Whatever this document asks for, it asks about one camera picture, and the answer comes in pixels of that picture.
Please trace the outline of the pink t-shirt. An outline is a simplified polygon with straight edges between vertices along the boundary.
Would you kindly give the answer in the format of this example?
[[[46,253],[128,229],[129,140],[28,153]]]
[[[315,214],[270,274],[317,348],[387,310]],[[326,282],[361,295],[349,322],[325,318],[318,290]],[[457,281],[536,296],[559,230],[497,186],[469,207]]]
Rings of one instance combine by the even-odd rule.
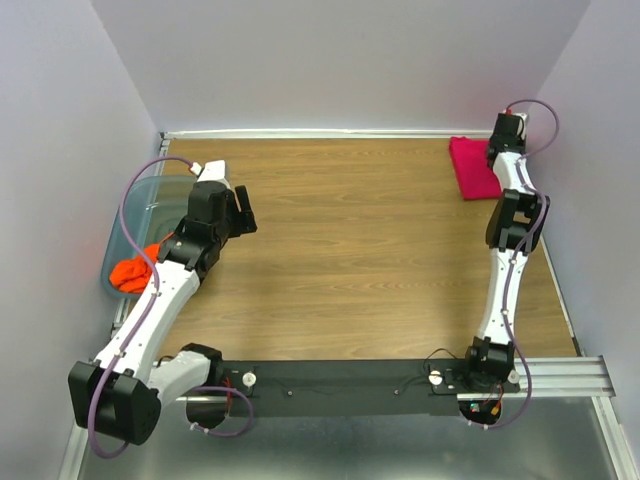
[[[467,137],[451,137],[449,154],[462,198],[466,201],[498,199],[501,188],[488,166],[486,150],[489,141]]]

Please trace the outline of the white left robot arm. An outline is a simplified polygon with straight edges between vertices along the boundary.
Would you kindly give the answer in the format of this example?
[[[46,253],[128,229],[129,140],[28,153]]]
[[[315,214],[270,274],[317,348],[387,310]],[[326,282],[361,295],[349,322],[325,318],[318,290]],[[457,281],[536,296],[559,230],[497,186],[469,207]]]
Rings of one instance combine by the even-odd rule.
[[[257,223],[245,186],[230,189],[222,181],[193,184],[187,213],[163,242],[151,277],[116,335],[91,361],[78,361],[68,375],[75,421],[86,429],[91,449],[104,450],[105,435],[124,447],[145,443],[163,407],[195,390],[214,392],[226,401],[247,396],[233,388],[221,353],[200,344],[186,345],[172,360],[156,366],[161,344],[187,301],[220,258],[227,241],[256,232]]]

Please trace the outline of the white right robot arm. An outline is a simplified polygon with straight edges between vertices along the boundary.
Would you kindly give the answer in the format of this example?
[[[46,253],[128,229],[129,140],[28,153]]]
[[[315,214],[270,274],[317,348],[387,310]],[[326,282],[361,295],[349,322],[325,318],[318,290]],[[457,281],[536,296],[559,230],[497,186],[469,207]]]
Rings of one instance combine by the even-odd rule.
[[[526,127],[526,114],[511,109],[499,113],[486,153],[501,195],[485,234],[491,264],[485,311],[459,370],[462,384],[474,392],[504,383],[514,372],[521,278],[550,206],[527,170]]]

